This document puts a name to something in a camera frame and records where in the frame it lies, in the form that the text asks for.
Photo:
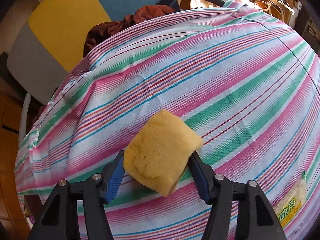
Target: blue gripper pad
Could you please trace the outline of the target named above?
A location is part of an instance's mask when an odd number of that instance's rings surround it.
[[[110,203],[116,197],[118,193],[118,189],[121,185],[123,175],[124,175],[124,168],[123,168],[123,156],[122,156],[108,182],[107,192],[105,196],[107,203]]]

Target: metal screw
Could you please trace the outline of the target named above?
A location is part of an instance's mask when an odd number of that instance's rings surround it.
[[[251,187],[255,187],[255,186],[257,185],[257,183],[256,183],[254,180],[250,180],[250,181],[249,181],[249,185],[250,185]]]
[[[100,174],[100,173],[95,173],[95,174],[92,175],[92,178],[93,178],[94,180],[101,179],[101,174]]]
[[[222,174],[216,174],[214,177],[218,180],[223,180],[224,178]]]
[[[65,179],[62,179],[62,180],[59,181],[58,184],[59,184],[59,186],[63,187],[63,186],[65,186],[67,184],[67,181]]]

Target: chair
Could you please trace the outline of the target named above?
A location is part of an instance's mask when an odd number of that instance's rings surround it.
[[[88,31],[102,22],[121,20],[144,5],[180,10],[177,0],[44,0],[20,30],[7,60],[14,79],[28,92],[19,142],[26,135],[30,98],[46,104],[54,90],[82,59]],[[219,6],[227,0],[207,0]]]

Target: yellow cushion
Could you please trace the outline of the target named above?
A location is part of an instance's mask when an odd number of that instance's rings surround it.
[[[141,184],[169,195],[202,139],[166,110],[154,114],[124,151],[124,169]]]
[[[98,0],[43,0],[28,20],[37,39],[68,72],[82,59],[90,29],[109,21]]]

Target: blue stripe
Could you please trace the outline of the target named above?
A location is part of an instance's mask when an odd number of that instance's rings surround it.
[[[310,134],[308,135],[307,141],[308,141],[308,139],[310,138],[311,133],[312,133],[312,131],[313,131],[313,129],[314,129],[315,126],[316,126],[316,122],[313,124],[313,127],[312,127],[312,129],[311,129],[311,132],[310,132]],[[289,168],[285,171],[285,173],[284,173],[284,174],[280,177],[280,179],[278,179],[277,182],[266,192],[266,194],[268,194],[268,193],[282,180],[282,178],[287,174],[287,172],[290,170],[290,168],[294,165],[294,163],[298,160],[298,158],[299,158],[300,155],[302,154],[302,152],[303,152],[304,148],[306,147],[306,145],[307,145],[307,143],[305,143],[305,145],[303,146],[303,148],[302,148],[302,150],[300,151],[299,155],[294,159],[294,161],[293,161],[292,164],[289,166]]]
[[[188,57],[185,57],[185,58],[182,58],[182,59],[180,59],[180,60],[178,60],[178,61],[176,61],[176,62],[173,62],[172,64],[170,64],[170,65],[168,65],[168,66],[160,69],[159,71],[155,72],[155,73],[152,74],[151,76],[145,78],[142,82],[137,83],[137,84],[135,84],[134,86],[130,87],[129,89],[127,89],[126,91],[124,91],[123,93],[121,93],[120,95],[118,95],[117,97],[115,97],[115,98],[113,98],[112,100],[110,100],[109,102],[107,102],[107,103],[105,103],[105,104],[103,104],[103,105],[101,105],[101,106],[97,106],[97,107],[95,107],[95,108],[87,111],[86,113],[83,114],[83,116],[86,116],[87,114],[89,114],[89,113],[91,113],[91,112],[93,112],[93,111],[95,111],[95,110],[97,110],[97,109],[99,109],[99,108],[101,108],[101,107],[104,107],[104,106],[106,106],[107,104],[112,103],[113,101],[117,100],[120,96],[122,96],[122,95],[125,94],[126,92],[128,92],[128,91],[134,89],[135,87],[139,86],[140,84],[146,82],[147,80],[151,79],[153,76],[155,76],[155,75],[157,75],[158,73],[166,70],[167,68],[171,67],[172,65],[175,65],[175,64],[177,64],[177,63],[179,63],[179,62],[181,62],[181,61],[183,61],[183,60],[185,60],[185,59],[191,58],[191,57],[193,57],[193,56],[195,56],[195,55],[198,55],[198,54],[200,54],[200,53],[202,53],[202,52],[204,52],[204,51],[206,51],[206,50],[212,49],[212,48],[214,48],[214,47],[216,47],[216,46],[219,46],[219,45],[228,43],[228,42],[230,42],[230,41],[234,41],[234,40],[239,39],[239,38],[243,38],[243,37],[249,36],[249,35],[251,35],[251,34],[257,34],[257,33],[265,32],[265,31],[266,31],[266,30],[257,31],[257,32],[249,33],[249,34],[244,34],[244,35],[238,36],[238,37],[236,37],[236,38],[233,38],[233,39],[231,39],[231,40],[227,40],[227,41],[220,42],[220,43],[215,44],[215,45],[213,45],[213,46],[211,46],[211,47],[208,47],[208,48],[203,49],[203,50],[201,50],[201,51],[199,51],[199,52],[196,52],[196,53],[194,53],[194,54],[192,54],[192,55],[190,55],[190,56],[188,56]]]
[[[283,148],[282,151],[276,156],[276,158],[274,158],[274,159],[272,160],[272,162],[271,162],[262,172],[260,172],[253,180],[257,180],[263,173],[265,173],[265,171],[270,168],[270,166],[280,157],[280,155],[284,152],[284,150],[285,150],[285,149],[288,147],[288,145],[291,143],[291,141],[293,140],[293,138],[296,136],[297,132],[300,130],[301,126],[303,125],[303,123],[304,123],[307,115],[309,114],[310,109],[311,109],[311,106],[313,105],[313,101],[315,100],[316,94],[317,94],[317,93],[314,94],[314,96],[313,96],[313,98],[312,98],[312,101],[311,101],[311,104],[310,104],[310,106],[309,106],[309,108],[308,108],[308,111],[307,111],[306,115],[304,116],[304,118],[303,118],[303,120],[301,121],[301,123],[300,123],[299,127],[297,128],[297,130],[294,132],[294,134],[293,134],[292,137],[290,138],[289,142],[284,146],[284,148]]]
[[[203,235],[203,233],[200,233],[200,234],[197,234],[197,235],[195,235],[195,236],[192,236],[192,237],[189,237],[189,238],[185,238],[184,240],[193,239],[193,238],[195,238],[195,237],[197,237],[197,236],[202,236],[202,235]]]
[[[66,159],[66,158],[68,158],[68,157],[69,157],[69,156],[65,156],[65,157],[63,157],[62,159],[57,160],[57,161],[51,163],[51,164],[50,164],[50,168],[51,168],[52,165],[54,165],[54,164],[56,164],[56,163],[58,163],[58,162],[60,162],[60,161],[62,161],[62,160],[64,160],[64,159]],[[43,171],[34,171],[34,173],[41,173],[41,172],[44,172],[44,171],[49,170],[50,168],[44,169]]]
[[[62,141],[61,143],[59,143],[59,144],[57,144],[55,147],[53,147],[52,149],[50,149],[49,151],[52,151],[53,149],[55,149],[55,148],[57,148],[59,145],[61,145],[61,144],[63,144],[63,143],[65,143],[66,141],[68,141],[71,137],[73,137],[73,135],[72,136],[70,136],[70,137],[68,137],[67,139],[65,139],[64,141]],[[45,156],[45,157],[43,157],[42,159],[40,159],[40,160],[33,160],[34,162],[40,162],[40,161],[42,161],[42,160],[44,160],[45,158],[47,158],[47,157],[49,157],[49,155],[47,155],[47,156]]]
[[[228,10],[230,10],[230,11],[237,11],[237,9],[234,9],[234,8],[222,8],[222,7],[221,7],[221,8],[215,8],[215,9],[227,10],[227,11],[228,11]],[[193,9],[193,10],[190,10],[190,11],[203,11],[203,10],[208,10],[208,8]],[[189,18],[189,19],[184,20],[184,21],[180,21],[179,23],[187,22],[187,21],[189,21],[189,20],[193,20],[194,18],[197,19],[198,17],[193,16],[192,18]],[[139,35],[139,36],[135,36],[134,38],[132,38],[132,39],[130,39],[130,40],[124,42],[124,43],[121,43],[120,45],[118,45],[118,46],[116,46],[116,47],[114,47],[114,48],[106,51],[106,52],[105,52],[99,59],[97,59],[97,61],[89,68],[89,71],[92,70],[92,68],[93,68],[106,54],[108,54],[109,52],[113,51],[114,49],[117,49],[117,48],[119,48],[120,46],[122,46],[122,45],[124,45],[124,44],[126,44],[126,43],[128,43],[128,42],[130,42],[130,41],[132,41],[132,40],[134,40],[134,39],[136,39],[136,38],[142,37],[142,36],[144,36],[144,35],[146,35],[146,34],[148,34],[148,33],[151,33],[151,32],[157,31],[157,30],[161,30],[161,29],[163,29],[163,28],[166,28],[166,27],[169,27],[169,26],[173,26],[173,25],[176,25],[176,24],[177,24],[177,23],[170,24],[170,25],[166,25],[166,26],[163,26],[163,27],[154,29],[154,30],[152,30],[152,31],[149,31],[149,32],[147,32],[147,33],[141,34],[141,35]]]
[[[131,108],[127,113],[124,113],[124,114],[122,114],[122,115],[118,116],[117,118],[115,118],[114,120],[112,120],[112,121],[111,121],[111,122],[109,122],[108,124],[106,124],[106,125],[102,126],[101,128],[97,129],[97,130],[96,130],[96,131],[94,131],[93,133],[91,133],[91,134],[89,134],[89,135],[85,136],[84,138],[82,138],[82,139],[80,139],[80,140],[75,141],[75,142],[72,144],[72,146],[71,146],[71,147],[73,147],[74,145],[76,145],[76,144],[80,143],[81,141],[83,141],[83,140],[87,139],[88,137],[90,137],[90,136],[92,136],[92,135],[96,134],[97,132],[101,131],[102,129],[104,129],[104,128],[108,127],[109,125],[111,125],[111,124],[112,124],[112,123],[114,123],[115,121],[119,120],[119,119],[120,119],[120,118],[122,118],[123,116],[127,115],[128,113],[132,112],[133,110],[135,110],[135,109],[136,109],[136,108],[138,108],[139,106],[143,105],[144,103],[146,103],[146,102],[148,102],[148,101],[152,100],[153,98],[155,98],[155,97],[157,97],[157,96],[159,96],[159,95],[161,95],[161,94],[163,94],[163,93],[167,92],[168,90],[170,90],[170,89],[174,88],[175,86],[178,86],[179,84],[181,84],[181,83],[185,82],[186,80],[188,80],[188,79],[190,79],[190,78],[192,78],[192,77],[194,77],[194,76],[198,75],[199,73],[201,73],[201,72],[203,72],[203,71],[205,71],[205,70],[207,70],[207,69],[209,69],[209,68],[211,68],[211,67],[213,67],[213,66],[215,66],[215,65],[217,65],[217,64],[219,64],[219,63],[221,63],[221,62],[223,62],[224,60],[226,60],[226,59],[228,59],[228,58],[231,58],[231,57],[233,57],[233,56],[235,56],[235,55],[238,55],[238,54],[240,54],[240,53],[242,53],[242,52],[244,52],[244,51],[246,51],[246,50],[253,49],[253,48],[255,48],[255,47],[258,47],[258,46],[263,45],[263,44],[265,44],[265,43],[268,43],[268,42],[271,42],[271,41],[277,40],[278,38],[281,38],[281,37],[284,37],[284,36],[288,36],[288,35],[290,35],[290,34],[291,34],[291,33],[289,33],[289,34],[284,34],[284,35],[282,35],[282,36],[279,36],[279,37],[273,38],[273,39],[271,39],[271,40],[268,40],[268,41],[265,41],[265,42],[259,43],[258,45],[254,45],[254,46],[249,47],[249,48],[247,48],[247,49],[243,49],[243,50],[241,50],[241,51],[238,51],[238,52],[236,52],[236,53],[234,53],[234,54],[231,54],[231,55],[229,55],[229,56],[227,56],[227,57],[225,57],[225,58],[223,58],[223,59],[221,59],[221,60],[217,61],[216,63],[214,63],[214,64],[212,64],[212,65],[210,65],[210,66],[208,66],[208,67],[206,67],[206,68],[204,68],[204,69],[199,70],[198,72],[194,73],[193,75],[188,76],[187,78],[185,78],[185,79],[183,79],[183,80],[181,80],[181,81],[179,81],[179,82],[175,83],[175,84],[174,84],[174,85],[172,85],[171,87],[168,87],[167,89],[165,89],[165,90],[163,90],[163,91],[159,92],[158,94],[153,95],[152,97],[150,97],[149,99],[145,100],[144,102],[142,102],[142,103],[140,103],[140,104],[136,105],[135,107]]]
[[[313,131],[314,127],[316,126],[316,123],[317,123],[317,122],[315,122],[315,123],[313,124],[313,127],[312,127],[311,132],[309,133],[309,135],[308,135],[308,137],[307,137],[306,142],[309,140],[309,138],[310,138],[310,136],[311,136],[311,134],[312,134],[312,131]],[[302,148],[301,151],[299,152],[298,156],[297,156],[297,157],[294,159],[294,161],[291,163],[291,165],[289,166],[289,168],[288,168],[288,169],[285,171],[285,173],[280,177],[280,179],[278,179],[277,182],[266,192],[266,194],[268,194],[268,193],[282,180],[282,178],[287,174],[287,172],[290,170],[290,168],[295,164],[295,162],[298,160],[298,158],[299,158],[300,155],[302,154],[302,152],[303,152],[304,148],[306,147],[306,145],[307,145],[307,143],[304,144],[303,148]]]
[[[313,174],[312,177],[312,183],[309,185],[308,190],[307,190],[307,200],[309,200],[309,198],[313,195],[313,193],[316,191],[317,188],[317,184],[319,183],[320,177],[319,177],[319,165],[316,169],[316,173]]]
[[[193,219],[195,217],[198,217],[198,216],[202,215],[203,213],[206,213],[206,212],[208,212],[210,210],[211,210],[211,208],[208,208],[208,209],[206,209],[206,210],[204,210],[204,211],[202,211],[200,213],[197,213],[196,215],[193,215],[192,217],[188,217],[186,219],[180,220],[178,222],[175,222],[173,224],[170,224],[170,225],[167,225],[167,226],[164,226],[164,227],[159,227],[159,228],[154,228],[154,229],[150,229],[150,230],[146,230],[146,231],[134,232],[134,233],[129,233],[129,234],[118,234],[118,235],[113,235],[113,236],[131,236],[131,235],[144,234],[144,233],[149,233],[149,232],[161,230],[161,229],[172,227],[172,226],[175,226],[177,224],[183,223],[185,221],[191,220],[191,219]]]

